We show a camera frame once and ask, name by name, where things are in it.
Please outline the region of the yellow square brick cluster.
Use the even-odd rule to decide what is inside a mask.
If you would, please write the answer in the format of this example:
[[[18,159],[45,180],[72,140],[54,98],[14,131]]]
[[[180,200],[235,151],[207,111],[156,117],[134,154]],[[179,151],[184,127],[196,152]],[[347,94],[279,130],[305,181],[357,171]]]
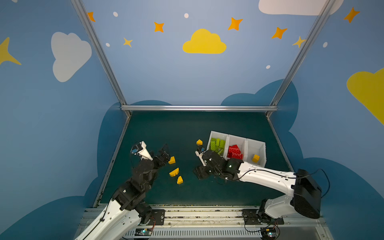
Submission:
[[[176,159],[175,159],[175,157],[172,156],[172,157],[170,158],[170,160],[168,161],[168,163],[169,163],[169,165],[175,164],[175,163],[176,163]]]

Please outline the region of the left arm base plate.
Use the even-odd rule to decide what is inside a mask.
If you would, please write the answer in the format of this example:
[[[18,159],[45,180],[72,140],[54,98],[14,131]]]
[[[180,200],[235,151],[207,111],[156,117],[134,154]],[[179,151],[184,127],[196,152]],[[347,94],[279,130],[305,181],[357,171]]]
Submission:
[[[142,218],[142,226],[163,226],[165,222],[165,210],[155,209],[151,213],[147,212]]]

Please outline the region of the left controller board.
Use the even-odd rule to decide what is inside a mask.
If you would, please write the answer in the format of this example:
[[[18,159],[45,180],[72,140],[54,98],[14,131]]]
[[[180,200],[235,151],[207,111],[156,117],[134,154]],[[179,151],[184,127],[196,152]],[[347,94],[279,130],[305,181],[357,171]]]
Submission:
[[[151,229],[136,229],[135,230],[135,237],[151,237],[153,231]]]

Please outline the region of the aluminium frame right post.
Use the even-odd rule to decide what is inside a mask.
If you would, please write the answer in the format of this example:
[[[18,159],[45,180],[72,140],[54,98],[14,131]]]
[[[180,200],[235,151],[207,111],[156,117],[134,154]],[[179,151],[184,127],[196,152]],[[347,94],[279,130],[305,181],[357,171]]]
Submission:
[[[332,8],[335,5],[335,3],[336,3],[336,0],[325,1],[325,4],[324,4],[323,8],[321,9],[318,17],[316,18],[313,26],[311,27],[304,44],[300,48],[300,50],[299,50],[293,64],[291,65],[287,75],[285,76],[284,80],[282,81],[280,87],[278,88],[275,96],[273,97],[273,99],[270,103],[271,110],[268,110],[266,112],[267,119],[269,119],[271,117],[273,112],[278,110],[278,104],[279,104],[280,100],[282,99],[284,93],[288,89],[294,76],[296,75],[297,71],[299,70],[300,66],[302,65],[305,57],[307,56],[308,52],[310,51],[316,38],[320,34],[322,28],[324,27],[329,16],[331,15],[331,11],[332,11]]]

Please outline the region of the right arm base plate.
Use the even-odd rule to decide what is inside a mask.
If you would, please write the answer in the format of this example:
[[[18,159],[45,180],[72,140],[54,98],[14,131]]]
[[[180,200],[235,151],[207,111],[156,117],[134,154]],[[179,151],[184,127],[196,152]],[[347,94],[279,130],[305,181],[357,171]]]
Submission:
[[[283,225],[285,223],[283,218],[273,219],[267,214],[259,214],[256,209],[243,209],[242,217],[245,225]]]

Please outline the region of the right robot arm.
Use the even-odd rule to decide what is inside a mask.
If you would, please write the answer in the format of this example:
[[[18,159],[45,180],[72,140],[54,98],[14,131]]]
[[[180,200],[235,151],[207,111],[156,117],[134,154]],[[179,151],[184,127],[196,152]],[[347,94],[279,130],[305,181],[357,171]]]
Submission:
[[[253,183],[283,193],[278,198],[262,201],[257,212],[260,222],[269,223],[295,213],[310,219],[320,218],[322,189],[307,171],[280,172],[239,159],[225,160],[212,150],[198,149],[195,154],[202,163],[194,169],[200,180],[213,175],[226,181]]]

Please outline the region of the yellow curved brick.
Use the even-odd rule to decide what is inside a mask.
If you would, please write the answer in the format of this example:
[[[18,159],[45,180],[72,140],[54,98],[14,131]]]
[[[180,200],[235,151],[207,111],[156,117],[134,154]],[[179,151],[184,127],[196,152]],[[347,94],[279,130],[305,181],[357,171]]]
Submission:
[[[170,175],[170,177],[175,177],[175,176],[177,176],[179,174],[179,172],[180,172],[180,169],[176,168],[175,170],[171,171],[169,173],[169,175]]]

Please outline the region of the aluminium frame rear bar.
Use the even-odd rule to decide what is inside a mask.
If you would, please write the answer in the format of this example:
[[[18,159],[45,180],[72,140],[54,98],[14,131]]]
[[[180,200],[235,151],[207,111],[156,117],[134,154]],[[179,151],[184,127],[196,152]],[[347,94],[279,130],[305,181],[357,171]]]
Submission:
[[[277,106],[161,106],[122,105],[123,111],[164,111],[164,112],[276,112]]]

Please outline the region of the front aluminium rail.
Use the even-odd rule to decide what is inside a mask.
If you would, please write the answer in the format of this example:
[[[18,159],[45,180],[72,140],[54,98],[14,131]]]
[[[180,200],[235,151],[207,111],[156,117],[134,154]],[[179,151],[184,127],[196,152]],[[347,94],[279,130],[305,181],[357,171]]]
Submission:
[[[86,209],[75,238],[104,210],[106,204]],[[333,236],[323,218],[305,218],[299,214],[282,216],[283,225],[245,225],[243,209],[254,206],[172,206],[151,205],[165,210],[163,226],[142,226],[128,231],[120,240],[261,240],[260,231],[274,228],[276,240],[331,240]],[[152,236],[135,237],[136,229],[151,229]]]

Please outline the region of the white three-compartment bin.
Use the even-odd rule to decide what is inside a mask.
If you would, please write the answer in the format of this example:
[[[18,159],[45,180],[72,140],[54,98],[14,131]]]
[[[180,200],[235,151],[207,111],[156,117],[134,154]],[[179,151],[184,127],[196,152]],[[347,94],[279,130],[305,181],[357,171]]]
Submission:
[[[211,131],[207,149],[226,160],[234,158],[261,167],[267,163],[266,143],[257,140]]]

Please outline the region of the aluminium frame post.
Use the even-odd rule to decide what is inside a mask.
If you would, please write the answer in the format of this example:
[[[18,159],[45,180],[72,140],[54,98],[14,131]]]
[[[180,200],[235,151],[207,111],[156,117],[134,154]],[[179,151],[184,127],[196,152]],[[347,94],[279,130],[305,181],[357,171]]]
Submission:
[[[297,71],[299,70],[300,66],[302,65],[305,57],[307,56],[308,52],[310,51],[316,38],[320,34],[322,28],[324,27],[329,16],[331,15],[331,11],[332,11],[332,8],[335,5],[335,3],[336,3],[336,0],[325,1],[325,4],[324,4],[323,8],[321,9],[318,17],[316,18],[313,26],[311,27],[304,44],[300,48],[300,50],[299,50],[293,64],[291,65],[287,75],[285,76],[284,80],[282,81],[280,87],[278,88],[275,96],[273,97],[273,99],[270,103],[271,110],[268,110],[266,112],[267,119],[269,119],[271,117],[273,112],[278,110],[278,104],[279,104],[280,100],[282,99],[284,93],[288,89],[294,76],[296,75]]]
[[[103,50],[103,47],[100,43],[100,40],[97,36],[97,33],[95,31],[95,28],[93,27],[92,21],[90,20],[88,16],[88,12],[86,11],[85,5],[83,1],[81,0],[71,0],[75,11],[77,12],[77,15],[79,19],[81,20],[81,23],[92,43],[92,46],[94,50],[96,51],[96,54],[101,62],[101,65],[107,75],[107,78],[110,81],[110,84],[120,102],[121,107],[126,105],[126,99],[124,97],[124,94],[122,92],[122,89],[117,81],[117,78],[113,72],[113,69],[108,61],[108,58]]]

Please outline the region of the yellow slope brick front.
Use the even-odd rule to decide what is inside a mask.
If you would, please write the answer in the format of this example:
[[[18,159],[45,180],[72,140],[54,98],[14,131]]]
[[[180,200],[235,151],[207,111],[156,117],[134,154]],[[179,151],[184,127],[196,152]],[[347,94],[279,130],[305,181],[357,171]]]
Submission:
[[[183,178],[181,176],[178,177],[177,179],[177,184],[180,185],[184,182]]]

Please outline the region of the aluminium frame left post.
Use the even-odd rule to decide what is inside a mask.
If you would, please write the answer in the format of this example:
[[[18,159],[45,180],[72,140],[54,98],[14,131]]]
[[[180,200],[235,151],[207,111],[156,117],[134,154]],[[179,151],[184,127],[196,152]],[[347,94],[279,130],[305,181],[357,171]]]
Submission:
[[[121,107],[126,105],[126,99],[124,97],[124,94],[122,92],[122,89],[117,81],[117,78],[113,72],[113,69],[108,61],[108,58],[103,50],[103,47],[100,43],[100,40],[97,36],[97,33],[95,31],[95,28],[93,27],[92,21],[90,20],[88,16],[88,12],[86,11],[85,5],[83,1],[81,0],[71,0],[75,11],[77,12],[77,15],[79,19],[81,20],[81,23],[92,43],[92,46],[94,50],[96,51],[96,54],[101,62],[101,65],[107,75],[107,78],[110,81],[110,84],[120,102]]]

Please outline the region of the right controller board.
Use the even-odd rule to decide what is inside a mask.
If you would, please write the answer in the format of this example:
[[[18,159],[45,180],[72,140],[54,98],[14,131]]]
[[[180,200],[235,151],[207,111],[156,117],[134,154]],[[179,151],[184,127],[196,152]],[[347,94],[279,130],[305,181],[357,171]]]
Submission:
[[[278,233],[274,228],[265,228],[260,231],[262,240],[275,240],[278,237]]]

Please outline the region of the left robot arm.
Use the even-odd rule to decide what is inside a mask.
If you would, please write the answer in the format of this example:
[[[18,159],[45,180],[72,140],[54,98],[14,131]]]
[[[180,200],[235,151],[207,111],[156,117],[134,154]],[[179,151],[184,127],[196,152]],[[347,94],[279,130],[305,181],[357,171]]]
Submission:
[[[171,159],[169,146],[165,144],[156,155],[142,141],[132,147],[131,154],[140,157],[132,176],[117,188],[104,210],[77,240],[119,240],[128,231],[149,222],[152,208],[144,198],[152,189],[159,168]]]

